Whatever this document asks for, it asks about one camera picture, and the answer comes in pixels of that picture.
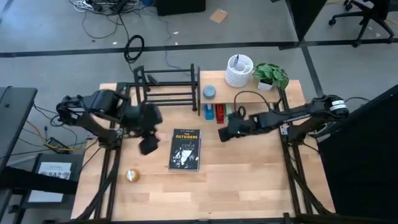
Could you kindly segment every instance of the office chair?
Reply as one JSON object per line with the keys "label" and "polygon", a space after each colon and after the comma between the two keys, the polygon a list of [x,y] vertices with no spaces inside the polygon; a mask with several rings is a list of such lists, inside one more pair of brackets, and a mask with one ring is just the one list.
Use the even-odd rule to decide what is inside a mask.
{"label": "office chair", "polygon": [[391,44],[394,40],[393,37],[395,34],[391,30],[391,28],[387,25],[385,20],[387,19],[388,12],[398,11],[398,0],[364,0],[364,1],[371,1],[374,4],[373,8],[369,8],[364,4],[361,4],[354,0],[346,0],[344,2],[344,5],[346,5],[347,11],[349,11],[352,8],[352,4],[358,6],[361,9],[361,11],[347,12],[347,13],[334,15],[329,21],[329,25],[331,26],[335,25],[336,18],[339,17],[362,16],[363,20],[359,23],[360,25],[362,25],[361,32],[359,33],[358,38],[352,43],[353,47],[358,47],[359,45],[361,45],[361,38],[368,26],[369,21],[373,19],[390,34],[387,43]]}

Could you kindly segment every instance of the red object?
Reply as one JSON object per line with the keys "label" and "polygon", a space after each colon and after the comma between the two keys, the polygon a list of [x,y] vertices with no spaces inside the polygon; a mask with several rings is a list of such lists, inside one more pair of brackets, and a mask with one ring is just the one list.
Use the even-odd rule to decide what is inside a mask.
{"label": "red object", "polygon": [[217,124],[224,124],[224,105],[216,105]]}

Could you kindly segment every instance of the black box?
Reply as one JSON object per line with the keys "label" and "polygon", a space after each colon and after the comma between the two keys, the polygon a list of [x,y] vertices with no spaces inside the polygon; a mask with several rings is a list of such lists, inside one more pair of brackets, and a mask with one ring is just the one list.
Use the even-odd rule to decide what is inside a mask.
{"label": "black box", "polygon": [[159,16],[206,10],[206,0],[155,0],[155,5]]}

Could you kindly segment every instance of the green plant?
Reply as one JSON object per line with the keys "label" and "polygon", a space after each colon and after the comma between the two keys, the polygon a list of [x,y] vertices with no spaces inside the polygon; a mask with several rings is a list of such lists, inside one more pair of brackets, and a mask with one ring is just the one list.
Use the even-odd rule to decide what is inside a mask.
{"label": "green plant", "polygon": [[283,68],[274,64],[260,63],[253,73],[255,79],[263,83],[274,85],[284,90],[289,84],[289,78]]}

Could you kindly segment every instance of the wooden shelf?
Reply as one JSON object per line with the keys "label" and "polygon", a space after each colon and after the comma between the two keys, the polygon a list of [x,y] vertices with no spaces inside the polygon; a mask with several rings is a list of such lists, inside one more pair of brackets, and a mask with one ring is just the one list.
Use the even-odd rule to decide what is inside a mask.
{"label": "wooden shelf", "polygon": [[[233,103],[234,97],[240,91],[255,91],[260,93],[269,103],[276,103],[279,101],[279,94],[276,88],[271,91],[257,91],[257,81],[250,78],[249,83],[242,88],[233,88],[225,81],[225,71],[202,71],[200,73],[200,94],[207,85],[213,85],[216,88],[216,97],[212,100],[207,100],[203,95],[201,103]],[[237,99],[237,103],[263,103],[264,100],[257,95],[250,93],[242,93]]]}

